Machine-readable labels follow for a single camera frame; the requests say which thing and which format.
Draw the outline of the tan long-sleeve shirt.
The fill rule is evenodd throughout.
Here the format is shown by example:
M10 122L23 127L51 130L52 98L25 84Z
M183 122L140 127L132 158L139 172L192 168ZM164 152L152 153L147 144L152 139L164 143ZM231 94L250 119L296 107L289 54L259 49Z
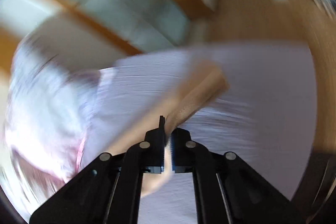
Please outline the tan long-sleeve shirt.
M146 132L158 127L159 117L165 117L164 171L161 174L145 174L142 180L141 197L156 192L171 178L172 159L170 135L178 126L187 121L198 110L213 101L229 88L221 67L212 61L204 61L196 66L180 83L163 96L141 118L129 126L107 148L109 153L120 154L132 145L143 141Z

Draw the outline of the right floral pink pillow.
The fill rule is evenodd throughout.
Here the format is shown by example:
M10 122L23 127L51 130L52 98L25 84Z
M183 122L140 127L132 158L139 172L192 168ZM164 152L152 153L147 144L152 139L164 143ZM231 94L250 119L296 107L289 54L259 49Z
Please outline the right floral pink pillow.
M115 75L114 68L67 68L41 36L26 36L17 46L1 136L1 187L23 219L108 147L111 139L93 122Z

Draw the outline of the purple bed sheet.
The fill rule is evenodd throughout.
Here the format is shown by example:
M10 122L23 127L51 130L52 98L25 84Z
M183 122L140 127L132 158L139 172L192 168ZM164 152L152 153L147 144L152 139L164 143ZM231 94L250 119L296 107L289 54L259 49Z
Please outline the purple bed sheet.
M202 60L220 65L230 88L182 128L212 152L233 151L292 198L309 159L317 112L313 58L303 44L229 43L116 61L102 71L82 166L104 152Z

